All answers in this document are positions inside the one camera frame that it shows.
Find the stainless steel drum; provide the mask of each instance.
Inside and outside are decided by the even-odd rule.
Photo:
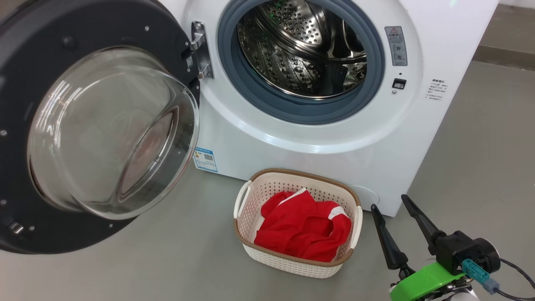
[[[241,49],[251,67],[284,93],[326,100],[358,87],[366,53],[336,14],[304,0],[265,2],[238,24]]]

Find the basket handle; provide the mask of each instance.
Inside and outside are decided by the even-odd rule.
[[[357,246],[358,238],[361,235],[361,230],[362,230],[362,207],[361,206],[357,206],[357,212],[358,212],[358,220],[357,220],[356,227],[353,229],[353,238],[351,240],[351,247],[350,247],[353,250]]]
[[[238,192],[238,196],[236,197],[236,203],[234,204],[235,219],[240,217],[241,212],[243,210],[243,206],[245,205],[245,200],[247,200],[251,189],[253,189],[253,183],[251,181],[248,181],[241,187],[240,192]]]

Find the washing machine door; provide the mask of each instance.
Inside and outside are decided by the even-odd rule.
[[[0,248],[80,249],[161,201],[197,142],[197,74],[157,1],[38,0],[4,17]]]

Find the laundry basket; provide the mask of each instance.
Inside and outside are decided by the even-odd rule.
[[[254,244],[256,231],[264,221],[260,214],[262,205],[277,192],[296,192],[302,188],[306,188],[316,201],[338,203],[351,219],[352,229],[348,240],[338,248],[337,256],[331,262],[301,259]],[[285,169],[260,171],[243,185],[234,205],[234,231],[251,258],[270,267],[308,277],[328,278],[336,274],[353,253],[361,227],[362,208],[351,188],[305,172]]]

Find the door hinge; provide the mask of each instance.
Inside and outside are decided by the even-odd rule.
[[[190,45],[193,55],[197,59],[199,68],[199,79],[213,78],[212,60],[208,49],[208,39],[206,37],[205,26],[203,22],[192,22],[192,43]]]

